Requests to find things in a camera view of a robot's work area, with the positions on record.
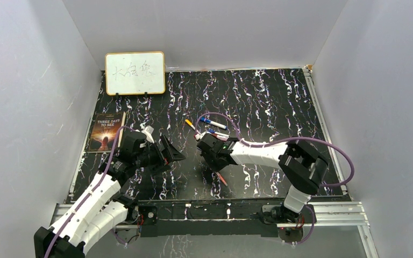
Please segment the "whiteboard stand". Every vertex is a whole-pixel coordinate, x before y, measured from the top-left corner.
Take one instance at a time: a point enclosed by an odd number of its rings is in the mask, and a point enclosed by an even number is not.
[[[163,52],[109,53],[105,55],[105,85],[110,96],[165,92]]]

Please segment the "black marble table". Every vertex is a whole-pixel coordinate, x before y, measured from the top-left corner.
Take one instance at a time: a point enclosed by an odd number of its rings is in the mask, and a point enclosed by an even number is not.
[[[289,136],[324,139],[316,109],[302,69],[225,70],[166,73],[166,92],[161,95],[122,96],[105,93],[105,80],[97,99],[98,113],[126,111],[126,125],[165,134],[187,158],[173,169],[152,175],[138,170],[122,191],[140,200],[284,197],[290,183],[282,171],[255,165],[228,166],[221,171],[225,187],[205,164],[196,148],[194,131],[185,119],[195,121],[206,112],[230,116],[246,140],[270,142]],[[210,119],[226,124],[222,117]],[[201,123],[204,131],[208,125]],[[326,156],[325,146],[315,145]],[[67,202],[76,201],[104,162],[106,154],[83,153],[75,188]],[[333,166],[325,183],[337,183]],[[322,188],[318,195],[339,196],[340,188]]]

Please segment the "book cover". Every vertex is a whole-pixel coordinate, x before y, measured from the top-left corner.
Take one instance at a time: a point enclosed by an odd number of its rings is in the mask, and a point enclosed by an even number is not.
[[[110,152],[118,129],[124,125],[126,112],[98,114],[89,136],[89,153]],[[119,134],[119,147],[123,130]]]

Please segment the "black wire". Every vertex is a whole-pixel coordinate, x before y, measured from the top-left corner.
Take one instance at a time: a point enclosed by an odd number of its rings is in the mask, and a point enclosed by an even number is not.
[[[139,236],[139,234],[136,234],[135,236],[131,237],[127,243],[130,243],[132,241],[132,239],[134,239],[135,237],[138,238],[138,236]]]

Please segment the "yellow marker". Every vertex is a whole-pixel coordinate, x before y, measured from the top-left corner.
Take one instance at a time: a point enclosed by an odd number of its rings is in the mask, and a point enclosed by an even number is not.
[[[185,121],[186,121],[186,123],[187,123],[192,129],[194,129],[194,131],[197,131],[197,130],[195,130],[195,127],[193,126],[193,124],[191,123],[191,121],[189,121],[188,119],[186,119]]]

